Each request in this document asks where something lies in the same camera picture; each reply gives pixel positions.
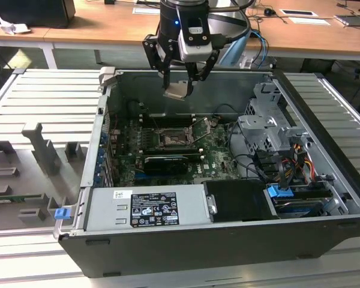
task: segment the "power supply label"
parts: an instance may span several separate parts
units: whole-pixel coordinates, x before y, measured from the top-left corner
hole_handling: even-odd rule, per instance
[[[132,194],[130,224],[133,228],[178,225],[176,193]]]

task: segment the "aluminum profile table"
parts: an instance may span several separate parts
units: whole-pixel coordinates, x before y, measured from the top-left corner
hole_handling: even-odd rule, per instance
[[[42,123],[49,127],[45,133],[53,135],[56,145],[64,145],[64,137],[68,135],[85,145],[91,127],[81,125],[93,123],[95,104],[91,103],[100,94],[95,81],[97,75],[95,70],[27,70],[12,75],[0,91],[0,125],[12,121],[14,125],[7,127],[12,130],[2,131],[14,137],[17,149],[29,148],[21,140],[16,125],[23,124],[25,119],[44,119]],[[313,74],[287,74],[287,77],[360,171],[360,115],[325,79]],[[168,257],[169,250],[160,255],[161,260]],[[360,287],[360,238],[348,239],[319,259],[88,279],[53,238],[52,227],[0,231],[0,287],[41,286]]]

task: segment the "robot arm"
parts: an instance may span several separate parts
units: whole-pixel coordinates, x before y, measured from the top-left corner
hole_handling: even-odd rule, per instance
[[[161,0],[157,35],[148,35],[143,46],[151,68],[158,70],[163,77],[164,96],[177,100],[189,96],[193,84],[208,77],[217,62],[220,49],[245,36],[250,30],[247,19],[246,29],[236,37],[211,34],[209,13],[241,11],[253,2],[250,0],[241,6],[211,8],[208,0]],[[202,69],[198,69],[198,62],[205,63]],[[178,63],[185,65],[188,80],[171,83],[170,66]]]

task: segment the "table leg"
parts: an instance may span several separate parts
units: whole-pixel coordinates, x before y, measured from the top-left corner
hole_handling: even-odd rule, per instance
[[[57,69],[58,66],[56,65],[55,56],[53,55],[53,49],[50,47],[43,47],[42,50],[47,60],[48,68]]]
[[[103,62],[101,60],[100,50],[94,50],[94,52],[95,52],[96,63],[102,64]]]

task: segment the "desk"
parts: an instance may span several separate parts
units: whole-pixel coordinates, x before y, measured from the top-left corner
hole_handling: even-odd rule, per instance
[[[338,0],[262,0],[261,4],[271,5],[279,16],[285,16],[280,9],[308,10],[315,12],[319,18],[333,18],[334,15],[350,15],[350,11],[337,7]],[[360,2],[348,1],[348,7],[357,14]],[[263,16],[264,7],[248,9],[247,14]],[[270,45],[269,56],[291,58],[318,58],[337,60],[360,60],[360,29],[344,28],[336,19],[326,20],[330,26],[294,24],[288,18],[265,18],[260,23],[262,35]],[[257,29],[255,21],[251,21],[253,29]],[[249,39],[246,51],[257,49],[258,39]]]
[[[311,10],[319,17],[335,14],[350,14],[336,7],[337,0],[262,0],[261,4],[272,5],[279,15],[281,8]],[[348,2],[357,12],[360,2]],[[44,52],[49,68],[57,68],[54,49],[95,50],[97,62],[101,62],[99,50],[113,50],[141,45],[147,34],[154,34],[158,15],[132,14],[133,5],[119,2],[104,5],[102,0],[87,2],[75,0],[76,16],[68,29],[32,28],[32,33],[10,36],[0,30],[0,46],[38,47]],[[262,16],[263,7],[248,9],[247,14]],[[285,18],[264,19],[260,24],[262,35],[269,41],[269,56],[320,59],[360,60],[360,29],[343,28],[333,19],[330,26],[294,24]],[[246,54],[254,55],[260,48],[257,39],[250,39]]]

